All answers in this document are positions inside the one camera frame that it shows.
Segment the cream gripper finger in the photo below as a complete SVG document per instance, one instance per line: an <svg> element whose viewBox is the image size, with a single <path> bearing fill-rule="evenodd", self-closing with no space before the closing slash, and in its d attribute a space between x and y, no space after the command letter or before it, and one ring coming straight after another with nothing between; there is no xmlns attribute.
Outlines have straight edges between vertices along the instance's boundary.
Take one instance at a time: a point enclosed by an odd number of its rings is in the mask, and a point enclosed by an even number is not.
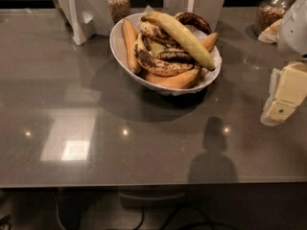
<svg viewBox="0 0 307 230"><path fill-rule="evenodd" d="M263 125L274 127L284 123L294 112L295 107L291 103L280 101L274 97L280 81L281 71L272 70L269 86L269 97L267 98L260 121Z"/></svg>

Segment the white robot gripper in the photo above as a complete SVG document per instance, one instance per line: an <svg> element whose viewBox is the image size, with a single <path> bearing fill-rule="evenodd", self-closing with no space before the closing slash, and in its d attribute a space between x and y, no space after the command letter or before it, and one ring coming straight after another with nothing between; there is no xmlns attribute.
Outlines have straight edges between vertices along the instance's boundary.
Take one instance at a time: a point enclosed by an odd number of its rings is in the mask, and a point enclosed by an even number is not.
<svg viewBox="0 0 307 230"><path fill-rule="evenodd" d="M296 0L258 40L276 43L278 52L287 59L307 59L307 0ZM295 62L282 69L274 97L293 106L301 105L307 97L306 63Z"/></svg>

